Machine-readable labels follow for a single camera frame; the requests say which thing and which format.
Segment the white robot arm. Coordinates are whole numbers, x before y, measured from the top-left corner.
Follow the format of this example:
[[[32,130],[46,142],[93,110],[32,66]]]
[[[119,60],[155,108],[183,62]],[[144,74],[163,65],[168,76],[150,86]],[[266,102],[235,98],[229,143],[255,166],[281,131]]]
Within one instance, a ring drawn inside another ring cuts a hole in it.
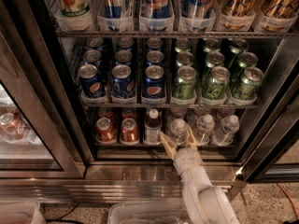
[[[184,148],[178,148],[163,132],[160,139],[181,177],[182,197],[192,224],[239,224],[226,194],[212,185],[206,173],[192,129],[188,128]]]

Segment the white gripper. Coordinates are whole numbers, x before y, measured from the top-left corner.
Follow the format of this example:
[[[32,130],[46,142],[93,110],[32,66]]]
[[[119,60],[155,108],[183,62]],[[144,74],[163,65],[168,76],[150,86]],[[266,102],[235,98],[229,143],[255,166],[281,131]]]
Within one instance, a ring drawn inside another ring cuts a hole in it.
[[[193,135],[192,128],[188,127],[187,145],[177,152],[177,144],[165,133],[160,132],[160,140],[168,157],[173,160],[179,175],[187,172],[202,174],[204,172],[203,161],[197,150],[197,141]]]

